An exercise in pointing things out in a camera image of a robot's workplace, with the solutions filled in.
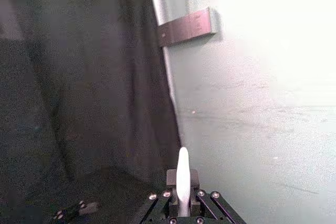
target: white wall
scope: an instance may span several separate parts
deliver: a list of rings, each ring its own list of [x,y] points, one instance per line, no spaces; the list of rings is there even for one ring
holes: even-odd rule
[[[336,0],[164,0],[221,31],[166,49],[204,189],[247,223],[336,223]]]

